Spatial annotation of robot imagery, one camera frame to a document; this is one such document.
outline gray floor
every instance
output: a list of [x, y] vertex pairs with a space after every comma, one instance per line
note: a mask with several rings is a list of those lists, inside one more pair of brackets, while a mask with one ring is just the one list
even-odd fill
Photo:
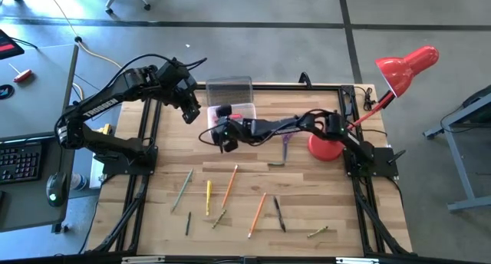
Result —
[[[342, 23], [339, 0], [149, 0], [146, 12], [137, 0], [116, 0], [115, 16], [104, 12], [105, 0], [58, 0], [69, 18], [123, 21], [211, 21]], [[351, 22], [357, 24], [489, 25], [487, 0], [347, 0]], [[16, 38], [41, 46], [70, 44], [68, 26], [8, 25], [4, 18], [62, 18], [51, 0], [25, 0], [20, 5], [4, 0], [0, 28]], [[209, 60], [193, 74], [208, 78], [250, 75], [254, 81], [294, 82], [307, 71], [314, 82], [353, 83], [344, 30], [318, 28], [220, 28], [220, 27], [103, 27], [75, 26], [90, 49], [124, 63], [132, 57], [155, 52], [183, 61]], [[421, 133], [436, 125], [473, 92], [490, 83], [491, 31], [354, 31], [361, 76], [387, 90], [374, 59], [404, 55], [415, 48], [435, 45], [439, 62], [415, 78], [410, 90], [383, 112], [389, 141], [407, 153], [398, 160], [400, 186], [414, 252], [422, 256], [489, 262], [491, 259], [491, 207], [450, 214], [447, 203], [465, 198], [444, 137], [428, 141]], [[159, 64], [148, 59], [139, 64]], [[117, 69], [81, 51], [77, 74], [102, 87]], [[96, 90], [83, 81], [86, 94]], [[112, 123], [112, 112], [94, 123]], [[468, 144], [472, 138], [459, 137]], [[486, 154], [468, 150], [464, 156]], [[86, 152], [75, 170], [86, 170]], [[486, 162], [471, 166], [480, 193], [489, 190]], [[0, 258], [74, 253], [87, 233], [94, 197], [71, 200], [67, 220], [74, 230], [53, 236], [48, 227], [0, 234]], [[22, 244], [26, 249], [18, 250]]]

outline red lamp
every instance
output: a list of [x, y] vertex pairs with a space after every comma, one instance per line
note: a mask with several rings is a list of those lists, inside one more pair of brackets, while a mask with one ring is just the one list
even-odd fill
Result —
[[[361, 124], [381, 108], [385, 108], [394, 97], [402, 96], [411, 85], [414, 76], [434, 65], [438, 57], [439, 53], [435, 47], [425, 45], [404, 58], [389, 57], [375, 60], [391, 92], [387, 92], [372, 111], [356, 120], [353, 125]], [[319, 160], [335, 160], [341, 155], [343, 148], [344, 145], [339, 141], [322, 140], [314, 135], [308, 139], [308, 150]]]

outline wooden tabletop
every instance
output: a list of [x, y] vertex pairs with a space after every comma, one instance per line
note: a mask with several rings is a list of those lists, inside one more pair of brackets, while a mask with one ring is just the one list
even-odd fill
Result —
[[[373, 85], [362, 84], [363, 88]], [[360, 115], [363, 115], [363, 91], [356, 88]], [[288, 145], [284, 167], [269, 167], [268, 162], [282, 158], [282, 139], [273, 137], [260, 147], [239, 144], [239, 149], [221, 154], [218, 147], [200, 143], [198, 134], [207, 128], [206, 92], [197, 91], [203, 106], [201, 115], [191, 124], [183, 122], [180, 110], [163, 107], [157, 134], [159, 157], [150, 184], [141, 226], [138, 254], [220, 255], [220, 256], [361, 256], [361, 240], [351, 180], [344, 175], [342, 159], [316, 160], [307, 149], [310, 134], [296, 134]], [[332, 91], [255, 91], [257, 118], [278, 120], [303, 114], [312, 108], [339, 110], [338, 95]], [[143, 103], [124, 103], [116, 135], [136, 137]], [[153, 110], [147, 125], [147, 136]], [[366, 120], [364, 129], [384, 130], [380, 114]], [[364, 138], [376, 147], [387, 144], [386, 137], [364, 132]], [[212, 224], [222, 212], [222, 200], [238, 164], [227, 212], [219, 225]], [[174, 200], [194, 169], [183, 197], [173, 213]], [[128, 176], [116, 176], [105, 184], [88, 241], [88, 249], [100, 244], [121, 216]], [[206, 215], [206, 182], [213, 183], [211, 213]], [[374, 178], [374, 190], [380, 218], [407, 250], [409, 235], [395, 186], [384, 178]], [[255, 232], [248, 239], [249, 227], [267, 192]], [[280, 229], [272, 196], [281, 206], [287, 232]], [[189, 235], [185, 236], [188, 213], [192, 212]], [[129, 222], [129, 243], [133, 218]], [[307, 239], [309, 233], [328, 226], [325, 233]], [[375, 248], [371, 223], [367, 223]]]

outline orange pencil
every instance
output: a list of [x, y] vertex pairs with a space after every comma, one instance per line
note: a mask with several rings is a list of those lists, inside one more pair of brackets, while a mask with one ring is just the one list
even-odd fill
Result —
[[258, 222], [259, 214], [261, 213], [262, 204], [264, 203], [265, 198], [266, 198], [266, 192], [262, 194], [261, 203], [259, 203], [259, 207], [258, 207], [258, 212], [255, 213], [254, 222], [252, 222], [252, 226], [251, 229], [249, 230], [249, 234], [247, 235], [247, 238], [251, 238], [252, 232], [254, 231], [255, 228], [255, 224]]
[[222, 208], [225, 207], [225, 203], [227, 202], [227, 198], [229, 197], [230, 188], [232, 187], [232, 182], [233, 182], [233, 179], [236, 177], [236, 173], [237, 173], [238, 168], [239, 168], [239, 165], [236, 165], [236, 168], [233, 170], [233, 174], [232, 174], [232, 177], [230, 178], [230, 182], [229, 182], [229, 187], [227, 187], [227, 192], [225, 193], [225, 198], [223, 198]]

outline black pen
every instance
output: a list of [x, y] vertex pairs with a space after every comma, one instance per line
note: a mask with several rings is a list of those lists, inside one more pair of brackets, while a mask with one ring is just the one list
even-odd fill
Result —
[[189, 222], [191, 222], [191, 212], [187, 215], [187, 224], [186, 224], [186, 236], [189, 233]]
[[273, 196], [273, 200], [275, 201], [276, 211], [278, 212], [279, 225], [286, 233], [285, 223], [283, 223], [282, 211], [279, 209], [279, 204], [278, 204], [278, 200], [276, 199], [276, 196]]

